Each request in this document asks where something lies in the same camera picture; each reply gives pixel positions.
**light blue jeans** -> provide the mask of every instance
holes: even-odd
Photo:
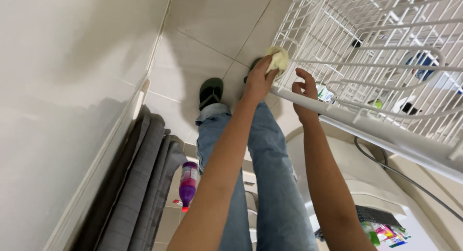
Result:
[[[231,117],[227,106],[212,104],[196,119],[201,172]],[[259,103],[254,113],[248,149],[259,195],[257,250],[317,251],[307,211],[292,175],[285,136],[265,103]],[[219,251],[252,251],[242,172],[231,197]]]

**forearm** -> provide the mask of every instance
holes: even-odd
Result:
[[[350,250],[345,244],[348,242],[357,248],[371,248],[318,118],[303,123],[303,127],[310,196],[329,248]],[[343,231],[349,234],[341,236],[339,233]]]
[[[257,102],[242,99],[215,144],[194,201],[168,250],[217,250]]]

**hose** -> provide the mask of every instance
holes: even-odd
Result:
[[[431,192],[429,192],[427,189],[423,188],[420,184],[414,182],[412,179],[410,179],[409,177],[403,175],[401,172],[397,171],[396,169],[393,169],[391,167],[388,166],[388,157],[386,155],[386,151],[380,147],[381,149],[381,152],[382,154],[384,155],[384,164],[382,164],[381,162],[377,161],[374,157],[372,157],[370,154],[366,153],[364,150],[362,150],[362,148],[358,145],[358,142],[357,142],[357,139],[358,137],[355,136],[354,138],[354,143],[355,143],[355,146],[357,147],[357,149],[363,153],[363,155],[367,156],[370,160],[374,161],[375,163],[381,165],[383,167],[384,170],[386,169],[389,169],[391,170],[392,172],[396,173],[397,175],[399,175],[400,177],[406,179],[409,183],[412,183],[413,185],[415,185],[417,188],[421,189],[422,191],[424,191],[426,194],[428,194],[431,198],[433,198],[435,201],[437,201],[440,205],[442,205],[443,207],[445,207],[450,213],[452,213],[456,218],[460,219],[461,222],[463,222],[463,218],[458,214],[456,213],[453,209],[451,209],[449,206],[447,206],[447,204],[443,203],[443,201],[441,201],[440,199],[438,199],[436,196],[434,196]]]

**wire basket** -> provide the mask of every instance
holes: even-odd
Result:
[[[273,93],[463,183],[463,0],[293,0]],[[290,93],[315,78],[319,100]]]

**green flip flop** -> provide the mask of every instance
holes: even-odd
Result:
[[[211,104],[220,103],[224,91],[222,79],[213,77],[206,80],[200,88],[200,111]]]
[[[261,60],[261,59],[262,59],[262,58],[259,57],[259,58],[257,58],[256,60],[254,60],[254,62],[252,62],[252,65],[251,65],[251,67],[249,68],[248,73],[251,72],[251,70],[257,65],[257,63],[258,63],[259,60]],[[246,84],[246,80],[247,80],[247,79],[248,79],[247,76],[243,79],[243,81],[245,82],[245,84]]]

